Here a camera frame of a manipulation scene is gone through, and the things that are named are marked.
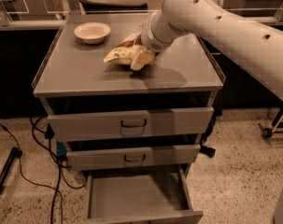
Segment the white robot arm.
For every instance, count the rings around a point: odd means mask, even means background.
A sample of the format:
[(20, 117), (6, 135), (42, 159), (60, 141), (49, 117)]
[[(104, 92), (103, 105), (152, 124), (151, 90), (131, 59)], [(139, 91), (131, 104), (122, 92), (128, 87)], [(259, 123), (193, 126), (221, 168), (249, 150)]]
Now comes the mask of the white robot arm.
[(283, 101), (283, 32), (226, 11), (216, 0), (162, 0), (142, 30), (154, 52), (194, 34), (256, 78)]

